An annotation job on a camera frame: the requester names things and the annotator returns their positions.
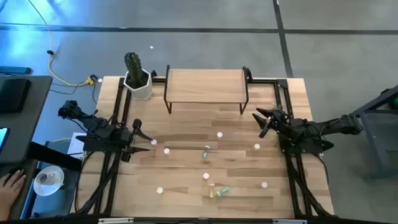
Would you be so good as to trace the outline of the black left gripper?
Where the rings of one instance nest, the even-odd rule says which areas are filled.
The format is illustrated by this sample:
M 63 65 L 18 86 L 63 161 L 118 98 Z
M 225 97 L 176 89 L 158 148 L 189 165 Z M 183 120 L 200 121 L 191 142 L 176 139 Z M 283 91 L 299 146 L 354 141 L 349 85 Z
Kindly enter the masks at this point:
M 151 137 L 145 135 L 141 131 L 141 126 L 142 126 L 142 121 L 140 119 L 135 119 L 132 124 L 133 130 L 131 131 L 131 133 L 123 132 L 123 134 L 121 136 L 122 147 L 123 147 L 123 152 L 121 154 L 121 160 L 123 162 L 129 162 L 131 156 L 137 152 L 149 151 L 149 149 L 146 149 L 146 148 L 132 146 L 135 143 L 136 136 L 139 136 L 140 138 L 146 139 L 148 141 L 153 140 Z

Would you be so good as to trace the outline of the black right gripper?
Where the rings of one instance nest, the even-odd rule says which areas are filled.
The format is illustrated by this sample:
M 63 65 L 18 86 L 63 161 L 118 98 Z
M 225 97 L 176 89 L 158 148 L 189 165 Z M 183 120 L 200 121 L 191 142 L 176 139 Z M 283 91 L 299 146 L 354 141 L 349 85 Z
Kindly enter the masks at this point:
M 280 110 L 265 110 L 262 108 L 256 108 L 259 114 L 262 114 L 264 118 L 257 114 L 252 114 L 257 124 L 261 128 L 259 134 L 260 138 L 264 138 L 270 129 L 277 131 L 288 138 L 294 136 L 295 132 L 293 128 L 288 124 L 286 114 Z

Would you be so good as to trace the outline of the wooden shelf black metal legs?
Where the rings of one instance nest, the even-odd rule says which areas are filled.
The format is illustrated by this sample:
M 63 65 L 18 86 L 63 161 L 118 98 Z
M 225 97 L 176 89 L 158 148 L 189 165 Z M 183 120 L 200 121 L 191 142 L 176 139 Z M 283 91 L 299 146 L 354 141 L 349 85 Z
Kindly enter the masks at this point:
M 244 113 L 249 102 L 249 68 L 187 69 L 167 67 L 164 102 L 168 113 L 174 103 L 238 104 Z

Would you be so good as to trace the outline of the white hexagonal plant pot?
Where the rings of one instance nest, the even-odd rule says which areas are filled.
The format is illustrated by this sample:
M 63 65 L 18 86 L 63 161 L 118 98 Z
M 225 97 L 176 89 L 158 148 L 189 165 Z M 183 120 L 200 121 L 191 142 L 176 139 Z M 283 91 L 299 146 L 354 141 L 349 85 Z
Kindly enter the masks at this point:
M 152 85 L 152 76 L 145 69 L 142 69 L 142 72 L 144 74 L 148 75 L 148 77 L 149 77 L 146 85 L 144 85 L 144 86 L 142 86 L 140 88 L 136 88 L 136 89 L 131 88 L 127 84 L 127 81 L 126 81 L 129 72 L 126 72 L 125 80 L 124 80 L 123 84 L 131 92 L 131 94 L 134 97 L 134 99 L 137 99 L 137 100 L 148 100 L 152 96 L 152 94 L 154 92 L 153 85 Z

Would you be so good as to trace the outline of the white paper sheet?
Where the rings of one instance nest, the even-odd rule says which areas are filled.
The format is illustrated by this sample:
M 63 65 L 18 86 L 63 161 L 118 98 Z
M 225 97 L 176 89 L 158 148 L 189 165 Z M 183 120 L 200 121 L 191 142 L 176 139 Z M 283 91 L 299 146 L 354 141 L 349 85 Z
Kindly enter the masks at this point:
M 73 133 L 67 154 L 82 161 L 85 156 L 84 143 L 77 139 L 79 136 L 86 136 L 86 133 Z

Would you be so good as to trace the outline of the green cactus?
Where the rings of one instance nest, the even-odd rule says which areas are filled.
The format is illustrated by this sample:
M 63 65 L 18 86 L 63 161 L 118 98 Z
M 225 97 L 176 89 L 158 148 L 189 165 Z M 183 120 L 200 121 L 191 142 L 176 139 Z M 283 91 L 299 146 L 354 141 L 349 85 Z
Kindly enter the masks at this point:
M 140 88 L 146 84 L 142 72 L 141 61 L 138 54 L 128 52 L 124 56 L 124 62 L 128 71 L 126 83 L 133 89 Z

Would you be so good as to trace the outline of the black desk crossbar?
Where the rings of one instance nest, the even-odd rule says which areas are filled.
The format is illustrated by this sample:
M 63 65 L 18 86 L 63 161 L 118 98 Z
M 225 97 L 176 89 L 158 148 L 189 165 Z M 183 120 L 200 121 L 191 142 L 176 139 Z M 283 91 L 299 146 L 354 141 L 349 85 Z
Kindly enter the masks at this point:
M 26 158 L 46 162 L 69 170 L 81 171 L 81 160 L 68 154 L 55 151 L 36 142 L 31 142 L 29 144 Z

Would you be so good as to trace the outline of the blue-grey metal cart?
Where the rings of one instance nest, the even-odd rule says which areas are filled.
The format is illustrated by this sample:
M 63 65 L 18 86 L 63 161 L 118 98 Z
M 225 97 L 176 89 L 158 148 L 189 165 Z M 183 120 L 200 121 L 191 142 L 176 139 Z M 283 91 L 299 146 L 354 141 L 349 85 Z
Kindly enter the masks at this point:
M 395 99 L 398 99 L 398 85 L 351 112 L 360 120 L 376 162 L 372 179 L 398 177 L 398 107 L 389 107 L 389 102 Z

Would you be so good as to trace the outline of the black rectangular pad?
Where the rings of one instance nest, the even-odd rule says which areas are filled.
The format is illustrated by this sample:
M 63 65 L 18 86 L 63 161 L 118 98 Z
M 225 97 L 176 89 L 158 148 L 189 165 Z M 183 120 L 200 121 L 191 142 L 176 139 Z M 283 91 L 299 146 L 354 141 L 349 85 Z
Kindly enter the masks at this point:
M 0 113 L 19 113 L 24 107 L 31 81 L 24 78 L 5 80 L 0 88 Z

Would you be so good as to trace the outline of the phone with lit screen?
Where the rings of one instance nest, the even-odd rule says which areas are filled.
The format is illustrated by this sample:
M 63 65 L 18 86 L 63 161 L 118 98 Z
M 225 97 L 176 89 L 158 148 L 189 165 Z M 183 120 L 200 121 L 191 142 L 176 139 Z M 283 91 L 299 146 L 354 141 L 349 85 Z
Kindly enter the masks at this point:
M 0 152 L 2 151 L 7 137 L 9 135 L 9 128 L 0 128 Z

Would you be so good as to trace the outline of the person's hand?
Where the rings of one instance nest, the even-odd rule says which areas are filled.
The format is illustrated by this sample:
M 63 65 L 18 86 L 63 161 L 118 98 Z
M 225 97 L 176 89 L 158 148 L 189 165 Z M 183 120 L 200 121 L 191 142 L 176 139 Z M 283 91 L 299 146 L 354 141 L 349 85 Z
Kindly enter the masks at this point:
M 7 216 L 25 182 L 24 170 L 16 170 L 0 178 L 0 216 Z

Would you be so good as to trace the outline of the dark flat bar device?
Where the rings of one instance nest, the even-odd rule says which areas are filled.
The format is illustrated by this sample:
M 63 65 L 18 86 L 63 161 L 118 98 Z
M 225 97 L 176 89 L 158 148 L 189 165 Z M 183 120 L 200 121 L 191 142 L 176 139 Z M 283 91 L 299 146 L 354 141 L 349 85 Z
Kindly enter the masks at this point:
M 29 67 L 0 66 L 0 73 L 12 75 L 30 75 L 32 73 L 32 69 Z

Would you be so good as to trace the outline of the black aluminium table frame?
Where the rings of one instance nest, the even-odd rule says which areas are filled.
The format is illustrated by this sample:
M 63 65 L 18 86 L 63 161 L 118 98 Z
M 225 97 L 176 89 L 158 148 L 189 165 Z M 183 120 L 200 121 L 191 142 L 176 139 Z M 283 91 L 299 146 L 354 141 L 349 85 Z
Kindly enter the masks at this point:
M 123 217 L 194 218 L 292 218 L 294 210 L 285 157 L 278 136 L 259 138 L 252 114 L 256 108 L 276 104 L 275 80 L 257 79 L 248 86 L 249 103 L 243 114 L 233 104 L 176 103 L 168 113 L 164 83 L 158 80 L 149 100 L 131 100 L 128 115 L 119 120 L 128 126 L 142 121 L 142 130 L 157 140 L 136 145 L 149 149 L 119 165 L 113 201 L 99 201 L 97 212 Z M 253 145 L 260 144 L 257 152 Z M 208 157 L 202 159 L 205 146 Z M 208 180 L 203 178 L 209 173 Z M 261 187 L 262 182 L 268 188 Z M 209 184 L 215 197 L 209 198 Z M 218 197 L 216 191 L 230 187 Z M 162 194 L 157 188 L 164 189 Z

